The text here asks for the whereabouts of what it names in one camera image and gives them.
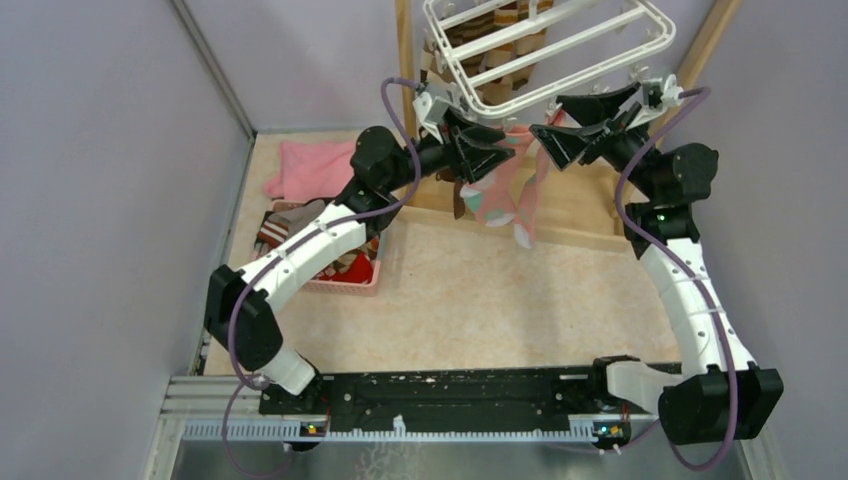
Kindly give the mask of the pink patterned sock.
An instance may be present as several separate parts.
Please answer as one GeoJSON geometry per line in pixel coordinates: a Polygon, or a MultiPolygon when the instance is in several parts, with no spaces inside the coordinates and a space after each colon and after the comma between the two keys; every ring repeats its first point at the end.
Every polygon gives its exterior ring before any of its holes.
{"type": "Polygon", "coordinates": [[[510,188],[534,140],[527,125],[512,127],[506,132],[506,137],[500,145],[511,148],[514,156],[496,167],[482,180],[464,185],[460,189],[460,198],[481,225],[501,227],[514,220],[517,207],[510,188]]]}
{"type": "MultiPolygon", "coordinates": [[[[562,110],[557,110],[556,113],[546,118],[546,123],[552,126],[559,126],[564,116],[565,114],[562,110]]],[[[512,133],[522,134],[527,137],[527,140],[522,140],[522,142],[528,148],[534,142],[533,135],[529,131],[529,125],[512,127],[510,134],[512,133]]],[[[544,147],[539,146],[535,156],[535,171],[525,181],[522,187],[512,223],[514,239],[519,246],[525,249],[532,248],[536,240],[535,224],[541,184],[547,178],[552,166],[553,162],[549,154],[544,147]]]]}

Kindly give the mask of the white clip hanger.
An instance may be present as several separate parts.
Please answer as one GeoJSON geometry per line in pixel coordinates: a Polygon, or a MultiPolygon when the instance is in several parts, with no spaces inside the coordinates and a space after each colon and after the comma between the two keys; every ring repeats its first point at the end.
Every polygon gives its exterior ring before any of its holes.
{"type": "Polygon", "coordinates": [[[643,64],[677,26],[651,1],[426,1],[423,82],[452,86],[465,118],[504,125],[643,64]]]}

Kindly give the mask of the grey brown sock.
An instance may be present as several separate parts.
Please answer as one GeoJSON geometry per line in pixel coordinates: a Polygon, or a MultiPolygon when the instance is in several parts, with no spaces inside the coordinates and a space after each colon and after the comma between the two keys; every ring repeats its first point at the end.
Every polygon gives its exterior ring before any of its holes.
{"type": "Polygon", "coordinates": [[[309,202],[284,212],[288,225],[288,233],[294,235],[316,220],[328,204],[325,198],[316,198],[309,202]]]}

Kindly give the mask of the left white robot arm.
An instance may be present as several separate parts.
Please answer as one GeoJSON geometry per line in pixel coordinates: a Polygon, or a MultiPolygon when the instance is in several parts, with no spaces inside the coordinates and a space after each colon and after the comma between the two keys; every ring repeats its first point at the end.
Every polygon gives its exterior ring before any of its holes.
{"type": "Polygon", "coordinates": [[[209,277],[204,327],[228,352],[241,387],[281,387],[297,413],[319,404],[315,367],[286,345],[275,318],[291,297],[342,254],[385,230],[420,181],[443,170],[466,181],[485,177],[515,154],[503,131],[447,112],[435,131],[401,146],[386,127],[359,134],[353,177],[341,193],[308,215],[307,223],[269,253],[237,268],[221,265],[209,277]]]}

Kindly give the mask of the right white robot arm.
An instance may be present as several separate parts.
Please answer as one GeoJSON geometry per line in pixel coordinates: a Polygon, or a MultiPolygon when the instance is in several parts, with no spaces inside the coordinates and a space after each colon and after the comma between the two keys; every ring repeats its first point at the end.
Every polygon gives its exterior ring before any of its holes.
{"type": "Polygon", "coordinates": [[[652,121],[670,108],[690,113],[705,89],[633,83],[595,95],[561,95],[574,125],[535,125],[534,137],[555,166],[606,161],[641,203],[614,199],[626,239],[656,288],[682,357],[677,374],[626,356],[594,363],[589,404],[612,412],[624,401],[654,413],[677,446],[750,440],[759,435],[784,384],[758,365],[738,338],[712,284],[693,216],[718,171],[718,152],[702,143],[661,150],[652,121]]]}

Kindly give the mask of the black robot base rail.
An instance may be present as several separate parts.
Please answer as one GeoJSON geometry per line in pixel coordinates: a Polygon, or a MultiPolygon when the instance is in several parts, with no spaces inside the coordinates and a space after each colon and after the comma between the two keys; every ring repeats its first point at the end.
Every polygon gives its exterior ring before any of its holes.
{"type": "Polygon", "coordinates": [[[271,385],[259,412],[296,441],[551,442],[610,449],[652,415],[602,400],[588,366],[324,373],[299,395],[271,385]]]}

